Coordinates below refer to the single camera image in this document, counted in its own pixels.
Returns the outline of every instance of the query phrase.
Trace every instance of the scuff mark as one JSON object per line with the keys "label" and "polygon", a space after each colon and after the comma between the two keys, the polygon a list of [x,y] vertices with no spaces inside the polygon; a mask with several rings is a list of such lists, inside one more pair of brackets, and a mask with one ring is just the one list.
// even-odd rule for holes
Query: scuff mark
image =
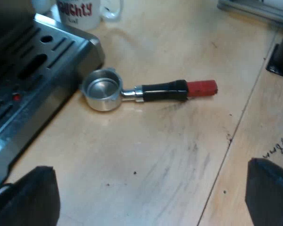
{"label": "scuff mark", "polygon": [[203,162],[203,167],[202,167],[201,172],[200,172],[200,174],[199,174],[199,179],[202,179],[202,178],[203,178],[204,172],[205,172],[205,170],[206,170],[206,168],[207,168],[207,166],[208,166],[208,163],[209,163],[210,161],[211,161],[211,157],[210,157],[210,153],[208,153],[207,156],[206,156],[206,158],[205,158],[205,160],[204,160],[204,162]]}
{"label": "scuff mark", "polygon": [[174,198],[176,197],[179,189],[182,187],[183,183],[181,182],[176,190],[173,192],[171,198],[169,199],[169,201],[166,203],[166,205],[162,208],[162,210],[160,211],[160,213],[157,215],[157,217],[155,218],[155,221],[157,221],[161,216],[162,214],[167,210],[167,208],[169,207],[169,205],[171,204],[171,202],[174,200]]}

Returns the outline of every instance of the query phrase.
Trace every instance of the wooden countertop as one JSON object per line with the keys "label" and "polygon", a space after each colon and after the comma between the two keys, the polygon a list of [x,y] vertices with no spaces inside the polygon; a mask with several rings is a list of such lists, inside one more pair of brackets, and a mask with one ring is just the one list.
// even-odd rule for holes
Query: wooden countertop
{"label": "wooden countertop", "polygon": [[[125,88],[215,79],[219,93],[184,104],[123,103],[99,113],[77,92],[8,180],[16,181],[38,165],[53,166],[60,226],[232,225],[234,220],[226,219],[234,218],[233,208],[222,211],[223,204],[232,207],[236,198],[230,187],[224,188],[228,168],[241,167],[243,177],[251,155],[243,157],[243,165],[233,165],[229,158],[236,163],[234,153],[242,145],[252,149],[252,143],[236,141],[236,136],[244,135],[246,123],[250,133],[259,123],[252,120],[258,89],[268,93],[265,86],[283,80],[262,78],[277,28],[220,11],[214,0],[131,0],[120,22],[102,22],[92,33],[104,48],[104,66],[116,69]],[[237,186],[244,189],[245,182]],[[218,203],[225,189],[228,201]]]}

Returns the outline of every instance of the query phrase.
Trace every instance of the mug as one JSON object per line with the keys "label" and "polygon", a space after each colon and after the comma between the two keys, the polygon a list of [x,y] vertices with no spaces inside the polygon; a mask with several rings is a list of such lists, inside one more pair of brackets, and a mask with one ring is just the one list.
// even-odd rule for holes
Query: mug
{"label": "mug", "polygon": [[81,30],[90,30],[100,24],[100,19],[116,21],[123,11],[124,0],[116,12],[100,5],[100,0],[57,0],[61,22]]}

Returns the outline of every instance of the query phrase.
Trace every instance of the red handle tip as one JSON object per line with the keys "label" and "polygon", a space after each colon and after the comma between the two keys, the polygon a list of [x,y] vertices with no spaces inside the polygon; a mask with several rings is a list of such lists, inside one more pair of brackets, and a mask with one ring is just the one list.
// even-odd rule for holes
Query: red handle tip
{"label": "red handle tip", "polygon": [[215,80],[191,81],[187,82],[188,97],[208,97],[218,92],[218,86]]}

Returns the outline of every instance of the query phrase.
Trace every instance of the espresso machine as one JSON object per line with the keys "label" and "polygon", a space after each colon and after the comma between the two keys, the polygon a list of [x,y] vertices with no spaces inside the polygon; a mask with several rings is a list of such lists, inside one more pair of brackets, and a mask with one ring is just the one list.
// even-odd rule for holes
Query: espresso machine
{"label": "espresso machine", "polygon": [[30,0],[0,1],[0,185],[84,76],[103,62],[94,35],[36,14]]}

